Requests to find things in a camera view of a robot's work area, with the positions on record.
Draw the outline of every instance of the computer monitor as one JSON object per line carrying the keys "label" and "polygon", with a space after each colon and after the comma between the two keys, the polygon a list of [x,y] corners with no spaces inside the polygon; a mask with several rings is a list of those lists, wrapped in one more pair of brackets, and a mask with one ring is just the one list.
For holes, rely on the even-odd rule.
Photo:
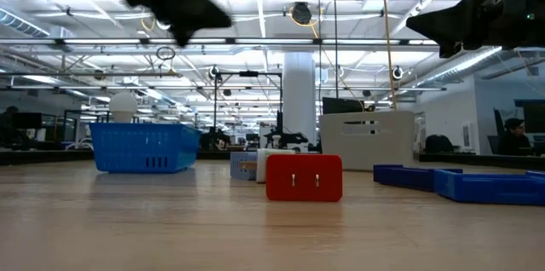
{"label": "computer monitor", "polygon": [[356,100],[322,97],[324,114],[362,112],[361,104]]}
{"label": "computer monitor", "polygon": [[259,141],[258,134],[246,134],[246,141]]}
{"label": "computer monitor", "polygon": [[528,133],[545,133],[545,103],[525,104],[525,128]]}

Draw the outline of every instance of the blue tray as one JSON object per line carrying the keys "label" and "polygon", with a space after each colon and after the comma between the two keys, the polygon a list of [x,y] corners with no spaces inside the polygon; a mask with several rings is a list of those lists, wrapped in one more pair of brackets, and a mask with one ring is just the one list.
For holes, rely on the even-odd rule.
{"label": "blue tray", "polygon": [[457,202],[545,205],[545,173],[460,174],[437,170],[435,193]]}
{"label": "blue tray", "polygon": [[241,161],[257,161],[257,152],[231,153],[231,178],[243,181],[255,181],[255,170],[243,169]]}
{"label": "blue tray", "polygon": [[[433,192],[435,171],[436,169],[405,168],[400,164],[376,164],[373,167],[373,180],[383,185]],[[448,171],[462,173],[460,169]]]}
{"label": "blue tray", "polygon": [[96,168],[110,173],[176,173],[195,163],[200,132],[183,124],[89,125]]}

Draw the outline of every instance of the white column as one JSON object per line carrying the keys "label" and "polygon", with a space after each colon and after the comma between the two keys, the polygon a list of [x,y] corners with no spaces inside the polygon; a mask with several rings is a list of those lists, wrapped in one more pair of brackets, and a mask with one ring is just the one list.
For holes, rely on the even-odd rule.
{"label": "white column", "polygon": [[313,53],[285,53],[284,132],[301,132],[316,145],[316,76]]}

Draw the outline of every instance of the wooden table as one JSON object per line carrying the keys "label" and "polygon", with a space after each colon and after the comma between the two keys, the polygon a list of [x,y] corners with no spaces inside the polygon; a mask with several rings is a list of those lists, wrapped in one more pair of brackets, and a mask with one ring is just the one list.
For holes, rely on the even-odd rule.
{"label": "wooden table", "polygon": [[3,167],[0,270],[545,268],[545,208],[344,178],[340,203],[282,203],[231,180],[227,161],[167,176],[100,174],[93,162]]}

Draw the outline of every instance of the red block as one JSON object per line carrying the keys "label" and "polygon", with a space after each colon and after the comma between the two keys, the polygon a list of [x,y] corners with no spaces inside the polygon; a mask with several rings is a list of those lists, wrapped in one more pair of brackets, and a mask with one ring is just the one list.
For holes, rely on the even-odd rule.
{"label": "red block", "polygon": [[342,198],[342,161],[336,155],[274,154],[267,158],[270,200],[337,202]]}

